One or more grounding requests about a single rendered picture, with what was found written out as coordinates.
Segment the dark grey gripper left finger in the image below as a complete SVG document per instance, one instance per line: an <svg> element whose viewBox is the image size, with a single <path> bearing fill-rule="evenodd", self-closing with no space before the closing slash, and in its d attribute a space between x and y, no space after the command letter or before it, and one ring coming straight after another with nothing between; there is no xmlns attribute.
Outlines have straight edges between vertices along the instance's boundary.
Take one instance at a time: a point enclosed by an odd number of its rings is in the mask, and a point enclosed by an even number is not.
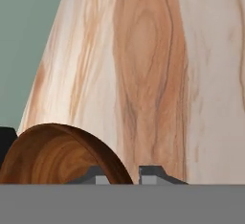
<svg viewBox="0 0 245 224"><path fill-rule="evenodd" d="M70 181L70 184L109 185L109 180L99 166L91 166L84 175Z"/></svg>

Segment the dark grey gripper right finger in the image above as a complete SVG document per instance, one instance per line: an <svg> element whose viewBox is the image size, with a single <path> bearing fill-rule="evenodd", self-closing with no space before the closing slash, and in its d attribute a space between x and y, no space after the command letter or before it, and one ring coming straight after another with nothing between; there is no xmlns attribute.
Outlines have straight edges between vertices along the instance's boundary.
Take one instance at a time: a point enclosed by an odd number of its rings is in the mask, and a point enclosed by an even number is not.
<svg viewBox="0 0 245 224"><path fill-rule="evenodd" d="M161 166L139 166L140 185L185 185L186 182L166 173Z"/></svg>

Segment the brown wooden bowl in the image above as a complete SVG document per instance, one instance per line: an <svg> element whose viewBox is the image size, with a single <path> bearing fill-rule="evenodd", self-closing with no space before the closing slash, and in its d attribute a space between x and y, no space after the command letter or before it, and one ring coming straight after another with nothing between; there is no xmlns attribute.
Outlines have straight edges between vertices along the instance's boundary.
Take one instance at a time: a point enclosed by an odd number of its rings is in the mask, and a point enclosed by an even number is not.
<svg viewBox="0 0 245 224"><path fill-rule="evenodd" d="M64 184L98 167L111 184L131 184L120 158L103 141L67 124L35 125L13 142L0 167L1 184Z"/></svg>

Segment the black appliance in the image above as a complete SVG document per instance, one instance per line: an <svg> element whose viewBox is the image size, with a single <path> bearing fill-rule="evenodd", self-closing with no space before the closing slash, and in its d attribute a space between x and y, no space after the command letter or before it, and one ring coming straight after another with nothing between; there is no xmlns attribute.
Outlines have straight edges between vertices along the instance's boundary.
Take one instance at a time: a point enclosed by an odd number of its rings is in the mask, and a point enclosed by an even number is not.
<svg viewBox="0 0 245 224"><path fill-rule="evenodd" d="M0 167L16 138L17 134L13 127L0 126Z"/></svg>

